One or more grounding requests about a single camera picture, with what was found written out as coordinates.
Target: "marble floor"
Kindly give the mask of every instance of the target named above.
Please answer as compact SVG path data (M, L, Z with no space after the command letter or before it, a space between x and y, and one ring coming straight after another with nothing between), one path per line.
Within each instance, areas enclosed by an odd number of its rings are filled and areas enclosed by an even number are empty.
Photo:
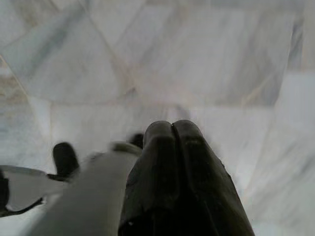
M315 232L315 0L1 0L0 165L54 173L190 119L258 236ZM22 236L44 212L0 219Z

